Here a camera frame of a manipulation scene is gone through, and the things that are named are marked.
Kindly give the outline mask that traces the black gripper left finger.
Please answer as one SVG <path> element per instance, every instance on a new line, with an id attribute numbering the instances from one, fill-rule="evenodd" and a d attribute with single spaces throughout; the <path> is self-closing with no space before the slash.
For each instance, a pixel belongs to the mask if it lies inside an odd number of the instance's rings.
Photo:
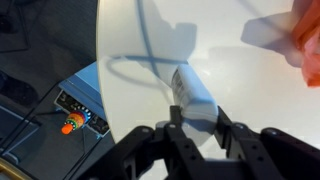
<path id="1" fill-rule="evenodd" d="M 166 166 L 165 180 L 210 180 L 204 158 L 194 142 L 182 130 L 182 115 L 178 106 L 169 108 L 170 119 L 156 130 L 156 157 Z"/>

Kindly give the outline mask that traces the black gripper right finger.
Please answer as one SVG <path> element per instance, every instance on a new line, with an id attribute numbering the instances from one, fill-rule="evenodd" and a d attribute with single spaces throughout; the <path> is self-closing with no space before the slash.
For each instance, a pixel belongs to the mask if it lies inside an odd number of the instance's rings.
<path id="1" fill-rule="evenodd" d="M 259 137 L 247 125 L 232 122 L 221 107 L 214 136 L 226 151 L 233 180 L 284 180 Z"/>

